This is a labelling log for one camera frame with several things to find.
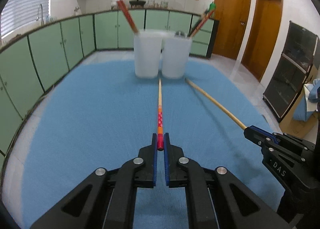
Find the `plain bamboo chopstick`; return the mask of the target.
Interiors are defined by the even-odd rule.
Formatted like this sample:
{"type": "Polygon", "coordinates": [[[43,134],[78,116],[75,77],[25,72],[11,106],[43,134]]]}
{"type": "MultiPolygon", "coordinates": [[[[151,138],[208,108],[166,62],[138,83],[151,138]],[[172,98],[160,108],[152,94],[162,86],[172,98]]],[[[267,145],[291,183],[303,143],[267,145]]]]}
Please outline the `plain bamboo chopstick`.
{"type": "Polygon", "coordinates": [[[185,78],[185,82],[189,84],[192,88],[196,89],[203,96],[205,96],[210,102],[214,103],[221,111],[223,111],[229,118],[231,118],[242,130],[245,130],[247,126],[242,123],[233,113],[231,113],[226,107],[224,107],[221,103],[219,103],[215,98],[210,96],[206,91],[204,91],[201,87],[196,85],[194,82],[185,78]]]}

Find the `red patterned chopstick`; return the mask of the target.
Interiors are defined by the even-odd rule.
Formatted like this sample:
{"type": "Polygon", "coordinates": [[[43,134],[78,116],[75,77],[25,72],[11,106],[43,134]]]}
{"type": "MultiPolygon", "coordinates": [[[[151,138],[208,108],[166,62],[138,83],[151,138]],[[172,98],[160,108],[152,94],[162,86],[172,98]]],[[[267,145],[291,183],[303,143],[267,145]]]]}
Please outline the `red patterned chopstick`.
{"type": "Polygon", "coordinates": [[[215,9],[212,9],[207,13],[205,13],[203,16],[201,16],[200,19],[196,22],[196,24],[192,27],[192,29],[188,33],[188,37],[190,38],[194,37],[214,12],[215,12],[215,9]]]}

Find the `black chopstick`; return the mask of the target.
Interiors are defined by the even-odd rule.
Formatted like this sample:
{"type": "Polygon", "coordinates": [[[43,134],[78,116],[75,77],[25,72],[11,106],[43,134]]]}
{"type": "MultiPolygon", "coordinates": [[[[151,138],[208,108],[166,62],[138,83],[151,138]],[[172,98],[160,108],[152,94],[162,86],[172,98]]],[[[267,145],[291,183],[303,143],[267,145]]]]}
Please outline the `black chopstick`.
{"type": "Polygon", "coordinates": [[[205,24],[205,22],[208,19],[208,12],[204,13],[199,19],[198,21],[195,23],[195,25],[191,28],[191,30],[188,33],[188,37],[193,37],[196,35],[196,33],[201,29],[201,27],[205,24]]]}

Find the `green lower kitchen cabinets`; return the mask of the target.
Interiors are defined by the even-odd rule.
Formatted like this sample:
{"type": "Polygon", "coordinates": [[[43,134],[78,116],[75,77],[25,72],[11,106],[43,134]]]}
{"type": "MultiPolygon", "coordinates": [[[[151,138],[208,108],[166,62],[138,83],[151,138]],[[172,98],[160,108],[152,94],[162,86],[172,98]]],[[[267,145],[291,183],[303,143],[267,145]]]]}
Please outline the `green lower kitchen cabinets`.
{"type": "Polygon", "coordinates": [[[1,156],[40,98],[96,51],[133,49],[120,11],[63,19],[19,35],[1,48],[1,156]]]}

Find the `kitchen faucet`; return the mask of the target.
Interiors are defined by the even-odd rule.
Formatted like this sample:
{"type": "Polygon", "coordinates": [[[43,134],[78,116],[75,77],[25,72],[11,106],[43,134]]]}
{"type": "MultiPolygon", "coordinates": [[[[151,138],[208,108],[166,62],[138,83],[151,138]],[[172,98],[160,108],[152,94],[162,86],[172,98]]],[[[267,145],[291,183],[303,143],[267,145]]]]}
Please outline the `kitchen faucet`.
{"type": "Polygon", "coordinates": [[[40,21],[41,26],[44,26],[43,5],[42,4],[38,5],[36,21],[40,21]]]}

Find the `black glass cabinet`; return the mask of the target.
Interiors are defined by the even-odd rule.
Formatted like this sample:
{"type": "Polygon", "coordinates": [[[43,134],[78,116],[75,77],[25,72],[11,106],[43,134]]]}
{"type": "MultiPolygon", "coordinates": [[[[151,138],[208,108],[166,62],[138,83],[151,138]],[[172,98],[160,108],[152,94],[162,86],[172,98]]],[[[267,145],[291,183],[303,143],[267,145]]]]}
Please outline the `black glass cabinet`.
{"type": "Polygon", "coordinates": [[[281,122],[300,95],[311,68],[319,66],[319,36],[290,21],[276,70],[263,93],[276,120],[281,122]]]}

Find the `blue table mat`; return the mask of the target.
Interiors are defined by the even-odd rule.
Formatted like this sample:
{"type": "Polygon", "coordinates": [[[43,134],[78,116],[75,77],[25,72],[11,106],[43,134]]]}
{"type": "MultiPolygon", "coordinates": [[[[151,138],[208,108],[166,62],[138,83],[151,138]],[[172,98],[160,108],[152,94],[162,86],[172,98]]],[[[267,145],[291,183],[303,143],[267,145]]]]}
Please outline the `blue table mat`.
{"type": "Polygon", "coordinates": [[[95,169],[119,168],[151,143],[158,96],[170,142],[201,166],[224,166],[276,209],[283,187],[260,148],[184,79],[140,79],[130,60],[82,65],[54,90],[31,141],[22,179],[29,228],[95,169]]]}

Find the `wooden door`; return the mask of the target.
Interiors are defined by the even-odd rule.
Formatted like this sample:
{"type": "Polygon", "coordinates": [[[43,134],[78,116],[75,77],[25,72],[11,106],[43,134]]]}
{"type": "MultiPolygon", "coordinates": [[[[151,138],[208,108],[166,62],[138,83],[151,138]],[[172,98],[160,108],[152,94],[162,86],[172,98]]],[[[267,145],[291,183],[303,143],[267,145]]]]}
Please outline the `wooden door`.
{"type": "Polygon", "coordinates": [[[281,24],[283,0],[256,0],[253,22],[241,63],[261,81],[271,59],[281,24]]]}
{"type": "Polygon", "coordinates": [[[248,21],[251,0],[214,0],[219,21],[213,53],[237,59],[248,21]]]}

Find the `white double utensil holder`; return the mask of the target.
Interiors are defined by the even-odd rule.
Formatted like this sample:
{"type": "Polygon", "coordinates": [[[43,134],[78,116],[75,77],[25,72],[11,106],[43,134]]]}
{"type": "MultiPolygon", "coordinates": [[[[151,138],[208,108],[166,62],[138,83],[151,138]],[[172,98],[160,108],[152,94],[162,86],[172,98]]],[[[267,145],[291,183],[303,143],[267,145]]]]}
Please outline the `white double utensil holder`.
{"type": "Polygon", "coordinates": [[[134,35],[135,74],[152,79],[159,73],[165,78],[180,79],[191,52],[190,37],[175,37],[175,32],[140,30],[134,35]]]}

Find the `green bottle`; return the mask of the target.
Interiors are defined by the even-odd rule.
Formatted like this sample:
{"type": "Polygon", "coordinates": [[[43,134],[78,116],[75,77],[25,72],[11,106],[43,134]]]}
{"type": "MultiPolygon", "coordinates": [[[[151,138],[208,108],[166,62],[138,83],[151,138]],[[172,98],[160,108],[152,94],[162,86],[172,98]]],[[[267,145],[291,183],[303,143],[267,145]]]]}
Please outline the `green bottle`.
{"type": "Polygon", "coordinates": [[[214,11],[216,9],[216,5],[214,2],[212,2],[209,6],[209,12],[214,11]]]}

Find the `black wok pan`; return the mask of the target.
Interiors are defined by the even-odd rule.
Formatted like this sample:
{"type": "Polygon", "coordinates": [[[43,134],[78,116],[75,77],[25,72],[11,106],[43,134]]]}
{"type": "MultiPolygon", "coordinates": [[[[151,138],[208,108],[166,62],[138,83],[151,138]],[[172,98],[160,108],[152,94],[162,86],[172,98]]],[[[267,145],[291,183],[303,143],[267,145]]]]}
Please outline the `black wok pan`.
{"type": "Polygon", "coordinates": [[[131,8],[144,8],[144,5],[146,4],[145,0],[130,0],[129,4],[131,8]]]}

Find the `window blind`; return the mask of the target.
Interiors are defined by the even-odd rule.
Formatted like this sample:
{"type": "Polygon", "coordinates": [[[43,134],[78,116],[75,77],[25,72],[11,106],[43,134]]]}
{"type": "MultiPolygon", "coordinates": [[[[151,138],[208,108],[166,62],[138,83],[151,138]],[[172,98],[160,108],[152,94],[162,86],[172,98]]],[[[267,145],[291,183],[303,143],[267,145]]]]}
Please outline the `window blind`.
{"type": "Polygon", "coordinates": [[[34,22],[38,12],[49,14],[49,0],[8,0],[1,12],[1,35],[34,22]]]}

